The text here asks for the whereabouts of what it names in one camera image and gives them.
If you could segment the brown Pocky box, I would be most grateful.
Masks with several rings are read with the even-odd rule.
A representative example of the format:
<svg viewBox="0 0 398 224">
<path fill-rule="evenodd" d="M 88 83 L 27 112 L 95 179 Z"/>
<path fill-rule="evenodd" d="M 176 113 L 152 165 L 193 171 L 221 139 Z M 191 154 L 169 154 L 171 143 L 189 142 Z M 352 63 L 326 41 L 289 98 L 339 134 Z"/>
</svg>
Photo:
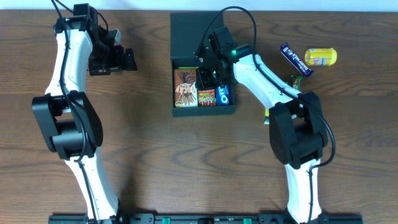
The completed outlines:
<svg viewBox="0 0 398 224">
<path fill-rule="evenodd" d="M 178 68 L 174 70 L 174 107 L 197 107 L 196 68 Z"/>
</svg>

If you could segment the blue Oreo cookie pack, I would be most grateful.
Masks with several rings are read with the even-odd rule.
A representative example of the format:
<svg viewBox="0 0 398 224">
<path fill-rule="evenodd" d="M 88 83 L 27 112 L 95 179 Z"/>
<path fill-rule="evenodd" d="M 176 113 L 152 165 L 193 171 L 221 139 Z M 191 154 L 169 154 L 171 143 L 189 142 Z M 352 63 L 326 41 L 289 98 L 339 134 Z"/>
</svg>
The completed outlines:
<svg viewBox="0 0 398 224">
<path fill-rule="evenodd" d="M 216 105 L 217 106 L 226 106 L 229 105 L 230 102 L 230 94 L 229 94 L 229 86 L 221 85 L 216 89 Z"/>
</svg>

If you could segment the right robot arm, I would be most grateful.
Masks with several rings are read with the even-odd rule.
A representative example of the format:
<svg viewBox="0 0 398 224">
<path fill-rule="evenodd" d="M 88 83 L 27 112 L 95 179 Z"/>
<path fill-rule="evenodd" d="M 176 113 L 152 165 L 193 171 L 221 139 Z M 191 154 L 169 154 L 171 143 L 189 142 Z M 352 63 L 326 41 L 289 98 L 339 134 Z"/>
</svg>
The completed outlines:
<svg viewBox="0 0 398 224">
<path fill-rule="evenodd" d="M 283 82 L 248 44 L 238 45 L 227 27 L 204 34 L 196 57 L 203 64 L 198 88 L 206 90 L 233 81 L 244 85 L 269 111 L 269 140 L 285 166 L 289 190 L 287 211 L 295 223 L 315 223 L 322 213 L 318 202 L 318 169 L 323 148 L 334 140 L 323 117 L 320 100 Z"/>
</svg>

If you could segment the Haribo sour worms bag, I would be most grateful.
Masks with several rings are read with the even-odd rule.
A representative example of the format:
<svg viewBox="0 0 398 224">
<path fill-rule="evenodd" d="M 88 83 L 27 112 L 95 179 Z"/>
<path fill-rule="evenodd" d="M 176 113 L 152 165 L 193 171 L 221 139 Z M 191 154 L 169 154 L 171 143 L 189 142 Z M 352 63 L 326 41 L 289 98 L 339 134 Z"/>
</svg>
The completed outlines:
<svg viewBox="0 0 398 224">
<path fill-rule="evenodd" d="M 198 106 L 211 107 L 216 105 L 215 90 L 198 91 Z"/>
</svg>

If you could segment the black gift box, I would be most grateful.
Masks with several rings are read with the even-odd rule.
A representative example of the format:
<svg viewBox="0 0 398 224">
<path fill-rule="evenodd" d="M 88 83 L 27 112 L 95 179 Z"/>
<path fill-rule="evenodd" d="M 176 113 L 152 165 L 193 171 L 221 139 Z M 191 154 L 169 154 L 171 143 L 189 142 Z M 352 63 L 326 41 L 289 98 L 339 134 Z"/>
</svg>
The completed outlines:
<svg viewBox="0 0 398 224">
<path fill-rule="evenodd" d="M 216 11 L 198 12 L 173 12 L 170 14 L 170 60 L 172 65 L 172 115 L 182 116 L 208 116 L 232 114 L 236 111 L 235 86 L 229 86 L 230 102 L 220 106 L 185 106 L 178 102 L 180 92 L 177 86 L 180 78 L 176 74 L 179 69 L 195 69 L 200 66 L 199 59 L 194 55 L 203 37 L 203 32 L 208 34 L 224 26 L 223 16 Z"/>
</svg>

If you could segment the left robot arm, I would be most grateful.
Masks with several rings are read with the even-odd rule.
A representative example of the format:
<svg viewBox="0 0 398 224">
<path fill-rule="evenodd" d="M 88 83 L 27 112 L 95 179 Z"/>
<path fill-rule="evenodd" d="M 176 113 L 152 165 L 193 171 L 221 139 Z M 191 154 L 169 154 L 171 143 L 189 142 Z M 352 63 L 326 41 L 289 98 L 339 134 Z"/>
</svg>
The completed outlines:
<svg viewBox="0 0 398 224">
<path fill-rule="evenodd" d="M 49 223 L 131 223 L 101 158 L 103 127 L 86 95 L 86 77 L 136 71 L 132 49 L 120 45 L 118 29 L 101 27 L 103 17 L 88 3 L 76 4 L 72 16 L 59 15 L 55 67 L 45 94 L 32 100 L 32 111 L 51 152 L 72 170 L 86 202 L 85 215 L 51 215 Z"/>
</svg>

